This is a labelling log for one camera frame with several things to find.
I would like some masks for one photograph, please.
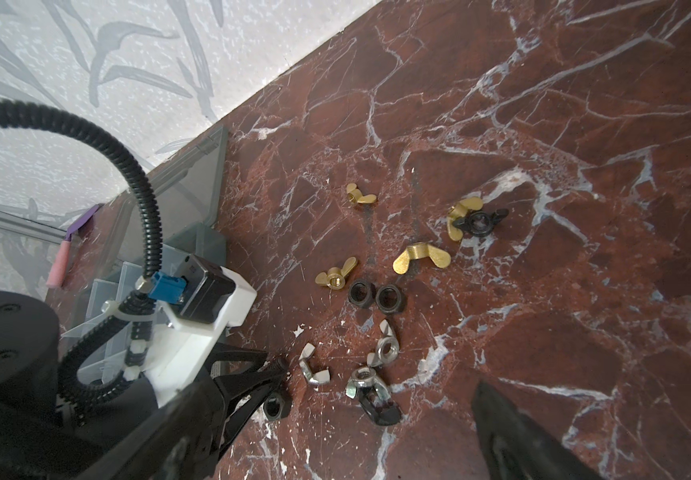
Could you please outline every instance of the wallpaper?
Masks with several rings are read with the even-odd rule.
[[[0,98],[81,115],[148,171],[377,2],[0,0]],[[79,142],[0,131],[0,210],[66,225],[124,187]],[[0,280],[52,261],[27,245],[14,267],[2,235]],[[8,290],[40,296],[38,284]]]

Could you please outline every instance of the red marble floor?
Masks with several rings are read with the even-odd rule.
[[[216,478],[487,478],[479,379],[605,478],[691,478],[691,1],[385,0],[223,122],[216,228],[259,291],[229,339],[286,355],[294,407]],[[457,244],[471,195],[511,215]],[[416,241],[451,265],[395,274]],[[344,394],[384,318],[313,282],[349,256],[408,295],[398,426]]]

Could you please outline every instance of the plastic compartment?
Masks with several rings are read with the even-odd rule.
[[[162,270],[173,275],[186,256],[188,256],[186,252],[164,245],[162,248]],[[95,280],[87,305],[87,320],[61,335],[67,345],[70,347],[75,344],[105,318],[101,309],[106,300],[121,302],[127,298],[135,288],[135,282],[142,273],[142,266],[124,262],[119,274],[119,283]],[[166,324],[169,321],[167,315],[159,310],[154,322]],[[106,343],[105,347],[99,348],[87,358],[77,373],[78,378],[83,383],[92,383],[97,380],[106,383],[116,376],[124,364],[124,355],[129,346],[131,328],[129,325],[124,327]]]
[[[191,252],[201,256],[213,264],[226,265],[225,236],[204,224],[188,225],[185,229],[172,235],[167,243],[183,252]]]

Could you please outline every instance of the cable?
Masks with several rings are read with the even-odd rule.
[[[144,265],[143,277],[150,278],[161,268],[161,219],[159,208],[143,168],[119,140],[106,130],[67,111],[47,105],[22,101],[0,100],[0,128],[27,128],[51,131],[81,141],[109,159],[127,181],[132,195],[138,201],[143,224]],[[133,290],[121,303],[119,310],[130,315],[149,315],[154,312],[155,301],[148,295]],[[79,367],[92,352],[120,332],[127,322],[110,316],[100,322],[65,354],[58,368],[58,393],[61,397],[83,407],[107,402],[120,395],[130,385],[122,372],[102,386],[85,385],[76,377]],[[150,323],[133,322],[132,340],[150,340]],[[145,353],[127,353],[128,365],[142,366]]]

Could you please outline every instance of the transparent plastic container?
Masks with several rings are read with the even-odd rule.
[[[162,248],[162,270],[168,275],[173,275],[186,256],[188,256],[187,253],[164,245]],[[121,302],[127,298],[127,295],[135,288],[135,281],[142,273],[142,266],[124,262],[121,266],[118,283],[95,280],[92,284],[85,322],[61,335],[67,346],[73,346],[82,336],[103,321],[105,315],[101,309],[106,300]],[[167,314],[158,310],[154,323],[168,323]],[[92,353],[77,372],[79,380],[83,383],[110,382],[124,365],[124,354],[130,344],[130,329],[130,325],[125,326],[105,344],[105,347]]]
[[[226,239],[212,225],[217,221],[227,143],[228,130],[215,124],[148,175],[157,195],[165,242],[221,266],[226,264]],[[122,262],[143,263],[143,231],[129,190],[110,206],[115,218],[91,276],[115,282]],[[84,316],[92,288],[87,285],[76,293],[65,325],[76,326],[92,318]]]

